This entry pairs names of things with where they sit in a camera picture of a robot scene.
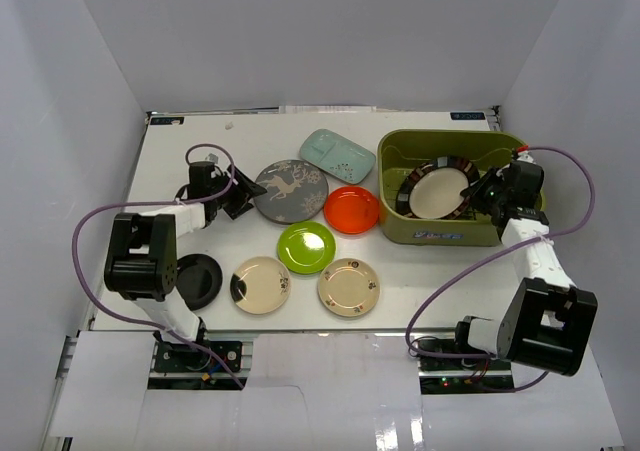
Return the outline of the brown striped rim plate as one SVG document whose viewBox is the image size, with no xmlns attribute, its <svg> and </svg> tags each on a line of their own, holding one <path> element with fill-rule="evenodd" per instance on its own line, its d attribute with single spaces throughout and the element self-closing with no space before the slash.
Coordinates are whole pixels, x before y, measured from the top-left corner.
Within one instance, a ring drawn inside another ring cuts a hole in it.
<svg viewBox="0 0 640 451">
<path fill-rule="evenodd" d="M 467 158 L 441 156 L 429 160 L 411 171 L 400 185 L 395 212 L 412 219 L 456 219 L 470 203 L 463 192 L 479 179 L 478 168 Z"/>
</svg>

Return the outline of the grey reindeer plate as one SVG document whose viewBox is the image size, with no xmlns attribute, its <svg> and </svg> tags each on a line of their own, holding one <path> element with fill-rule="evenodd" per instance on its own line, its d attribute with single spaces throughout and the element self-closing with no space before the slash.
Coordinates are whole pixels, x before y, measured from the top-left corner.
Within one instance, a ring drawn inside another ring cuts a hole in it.
<svg viewBox="0 0 640 451">
<path fill-rule="evenodd" d="M 279 224 L 311 220 L 323 209 L 329 195 L 323 172 L 302 160 L 272 163 L 259 173 L 255 183 L 266 190 L 254 199 L 255 207 Z"/>
</svg>

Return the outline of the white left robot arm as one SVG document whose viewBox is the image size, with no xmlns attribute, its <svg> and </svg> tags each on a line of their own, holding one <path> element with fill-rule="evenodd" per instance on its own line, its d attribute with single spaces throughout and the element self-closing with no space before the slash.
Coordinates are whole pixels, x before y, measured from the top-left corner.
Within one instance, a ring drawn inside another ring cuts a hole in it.
<svg viewBox="0 0 640 451">
<path fill-rule="evenodd" d="M 212 348 L 202 339 L 202 319 L 177 288 L 178 239 L 208 227 L 220 210 L 238 218 L 253 208 L 252 199 L 266 193 L 264 186 L 232 165 L 223 171 L 199 161 L 189 166 L 188 182 L 174 204 L 114 218 L 104 268 L 106 288 L 143 310 L 160 333 L 173 340 L 183 338 L 176 355 L 188 369 L 205 367 Z"/>
</svg>

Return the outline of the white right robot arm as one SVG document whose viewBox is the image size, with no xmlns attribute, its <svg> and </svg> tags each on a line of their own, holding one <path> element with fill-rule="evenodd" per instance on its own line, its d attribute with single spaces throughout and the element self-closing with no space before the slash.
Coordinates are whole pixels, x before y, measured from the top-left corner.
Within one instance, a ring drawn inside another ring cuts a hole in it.
<svg viewBox="0 0 640 451">
<path fill-rule="evenodd" d="M 461 192 L 490 216 L 520 280 L 502 318 L 467 316 L 456 325 L 451 355 L 463 369 L 488 355 L 564 376 L 580 368 L 598 303 L 569 278 L 547 237 L 548 219 L 536 208 L 543 180 L 539 165 L 512 160 Z"/>
</svg>

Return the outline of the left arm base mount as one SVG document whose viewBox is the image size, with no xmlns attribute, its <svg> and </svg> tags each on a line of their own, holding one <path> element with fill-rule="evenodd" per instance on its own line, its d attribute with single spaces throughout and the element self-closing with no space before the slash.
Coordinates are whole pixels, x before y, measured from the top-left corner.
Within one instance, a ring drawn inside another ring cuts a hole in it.
<svg viewBox="0 0 640 451">
<path fill-rule="evenodd" d="M 236 375 L 246 384 L 248 345 L 238 340 L 205 340 Z M 150 367 L 147 387 L 150 390 L 173 391 L 239 391 L 237 383 L 220 363 L 207 353 L 185 344 L 158 342 Z"/>
</svg>

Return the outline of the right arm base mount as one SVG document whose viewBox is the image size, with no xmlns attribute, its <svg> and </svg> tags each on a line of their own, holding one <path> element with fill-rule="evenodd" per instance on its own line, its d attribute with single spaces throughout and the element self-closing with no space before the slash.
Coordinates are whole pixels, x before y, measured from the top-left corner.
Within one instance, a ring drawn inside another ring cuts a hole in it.
<svg viewBox="0 0 640 451">
<path fill-rule="evenodd" d="M 421 394 L 468 395 L 512 391 L 511 364 L 498 360 L 444 359 L 410 352 L 418 359 Z"/>
</svg>

